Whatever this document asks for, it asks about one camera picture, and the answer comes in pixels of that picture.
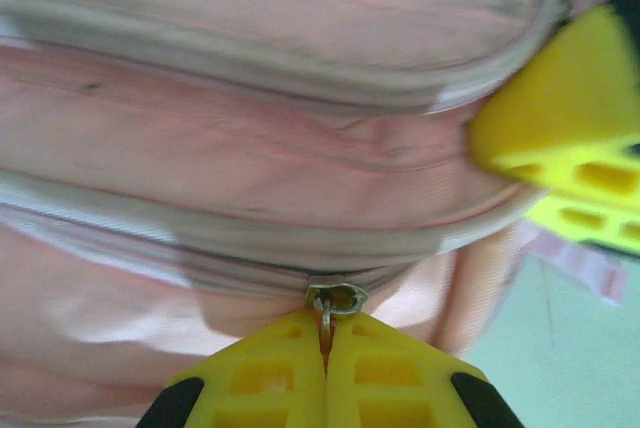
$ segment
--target metal zipper slider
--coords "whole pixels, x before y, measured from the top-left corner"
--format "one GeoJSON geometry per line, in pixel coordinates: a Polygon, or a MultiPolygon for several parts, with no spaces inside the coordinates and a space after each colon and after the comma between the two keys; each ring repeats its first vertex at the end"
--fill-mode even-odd
{"type": "Polygon", "coordinates": [[[315,276],[309,280],[305,305],[318,313],[320,351],[325,358],[325,368],[333,344],[335,320],[360,312],[367,298],[366,291],[342,281],[339,275],[315,276]]]}

